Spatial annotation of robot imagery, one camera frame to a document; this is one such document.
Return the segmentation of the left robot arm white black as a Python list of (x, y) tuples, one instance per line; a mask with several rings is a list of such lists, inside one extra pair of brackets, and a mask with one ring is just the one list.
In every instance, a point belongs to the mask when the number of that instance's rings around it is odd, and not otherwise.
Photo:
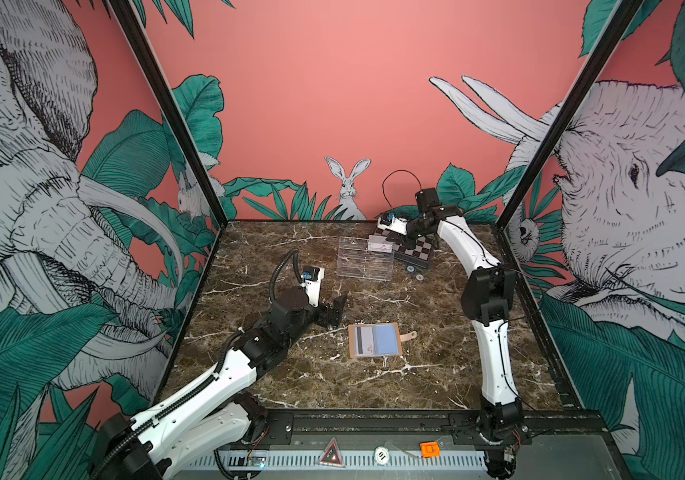
[(206, 453), (262, 437), (268, 429), (266, 408), (246, 390), (286, 359), (308, 327), (338, 326), (346, 301), (340, 295), (314, 305), (302, 287), (282, 292), (252, 327), (226, 340), (214, 367), (134, 417), (106, 421), (88, 467), (90, 478), (172, 479)]

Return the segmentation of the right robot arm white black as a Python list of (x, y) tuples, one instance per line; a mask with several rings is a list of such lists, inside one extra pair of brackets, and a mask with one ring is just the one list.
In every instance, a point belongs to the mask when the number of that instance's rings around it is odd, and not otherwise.
[(486, 442), (502, 444), (523, 423), (522, 400), (515, 388), (508, 344), (516, 272), (489, 252), (457, 207), (440, 202), (434, 188), (418, 191), (415, 199), (419, 215), (407, 222), (406, 237), (414, 240), (437, 235), (467, 274), (460, 306), (472, 323), (481, 362), (478, 430)]

